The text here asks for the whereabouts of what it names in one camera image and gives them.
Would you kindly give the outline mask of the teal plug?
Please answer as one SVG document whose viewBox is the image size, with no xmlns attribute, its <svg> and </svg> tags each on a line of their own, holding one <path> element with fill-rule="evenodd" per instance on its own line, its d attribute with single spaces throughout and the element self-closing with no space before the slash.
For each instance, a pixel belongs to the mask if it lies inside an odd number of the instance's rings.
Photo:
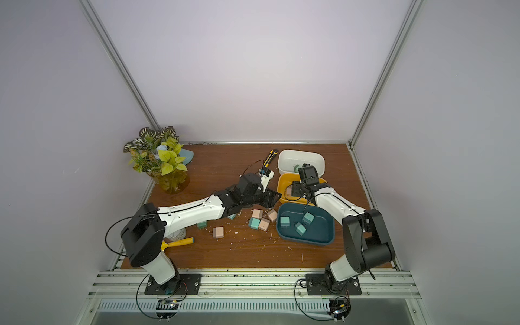
<svg viewBox="0 0 520 325">
<path fill-rule="evenodd" d="M 300 236 L 303 236 L 306 231 L 307 231 L 307 228 L 302 224 L 302 223 L 296 223 L 295 224 L 295 231 L 300 235 Z"/>
<path fill-rule="evenodd" d="M 248 226 L 249 226 L 251 229 L 253 229 L 253 230 L 258 230 L 258 229 L 259 229 L 260 222 L 261 222 L 260 219 L 257 219 L 257 218 L 252 217 L 252 218 L 249 220 Z"/>
<path fill-rule="evenodd" d="M 289 216 L 280 217 L 280 227 L 288 228 L 291 225 L 291 219 Z"/>
<path fill-rule="evenodd" d="M 305 225 L 311 225 L 315 219 L 315 216 L 309 212 L 305 213 L 302 217 L 302 223 Z"/>
</svg>

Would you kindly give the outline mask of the teal plug bottom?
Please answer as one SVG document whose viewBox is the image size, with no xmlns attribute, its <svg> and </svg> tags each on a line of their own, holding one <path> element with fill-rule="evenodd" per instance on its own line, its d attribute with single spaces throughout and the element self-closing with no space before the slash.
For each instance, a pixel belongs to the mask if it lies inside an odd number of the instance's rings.
<svg viewBox="0 0 520 325">
<path fill-rule="evenodd" d="M 307 228 L 302 224 L 302 223 L 296 223 L 295 224 L 295 231 L 300 235 L 300 236 L 303 236 L 306 231 L 307 231 Z"/>
</svg>

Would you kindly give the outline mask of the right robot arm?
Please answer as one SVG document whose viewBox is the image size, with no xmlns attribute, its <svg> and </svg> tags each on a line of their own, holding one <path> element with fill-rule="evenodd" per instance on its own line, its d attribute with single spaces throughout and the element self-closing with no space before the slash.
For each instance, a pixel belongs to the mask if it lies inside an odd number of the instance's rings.
<svg viewBox="0 0 520 325">
<path fill-rule="evenodd" d="M 361 208 L 326 182 L 319 182 L 318 172 L 310 164 L 303 164 L 298 173 L 304 198 L 342 226 L 344 254 L 326 267 L 329 286 L 395 259 L 395 249 L 380 211 Z"/>
</svg>

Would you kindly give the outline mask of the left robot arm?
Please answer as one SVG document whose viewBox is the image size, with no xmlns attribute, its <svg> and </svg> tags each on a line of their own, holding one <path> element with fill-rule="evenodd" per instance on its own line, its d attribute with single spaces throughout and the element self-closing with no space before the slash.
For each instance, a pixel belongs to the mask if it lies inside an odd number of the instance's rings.
<svg viewBox="0 0 520 325">
<path fill-rule="evenodd" d="M 176 283 L 176 266 L 161 249 L 164 238 L 202 222 L 226 218 L 259 205 L 271 209 L 281 193 L 268 188 L 269 177 L 248 173 L 239 182 L 204 199 L 173 207 L 145 204 L 121 230 L 131 267 L 143 268 L 158 285 Z"/>
</svg>

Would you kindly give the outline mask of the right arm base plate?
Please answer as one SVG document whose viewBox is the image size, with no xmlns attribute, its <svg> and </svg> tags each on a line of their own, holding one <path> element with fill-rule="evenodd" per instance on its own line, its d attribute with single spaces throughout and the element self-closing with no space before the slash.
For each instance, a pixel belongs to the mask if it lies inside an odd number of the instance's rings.
<svg viewBox="0 0 520 325">
<path fill-rule="evenodd" d="M 357 276 L 347 280 L 337 281 L 328 273 L 310 273 L 305 275 L 307 294 L 310 296 L 324 295 L 353 295 L 362 294 L 360 281 Z"/>
</svg>

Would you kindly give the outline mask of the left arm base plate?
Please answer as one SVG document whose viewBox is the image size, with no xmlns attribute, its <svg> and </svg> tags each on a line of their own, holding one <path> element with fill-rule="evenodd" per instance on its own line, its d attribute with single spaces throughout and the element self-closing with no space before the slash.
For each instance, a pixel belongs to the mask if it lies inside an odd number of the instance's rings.
<svg viewBox="0 0 520 325">
<path fill-rule="evenodd" d="M 159 284 L 152 276 L 145 281 L 145 295 L 198 295 L 202 274 L 178 274 L 165 284 Z"/>
</svg>

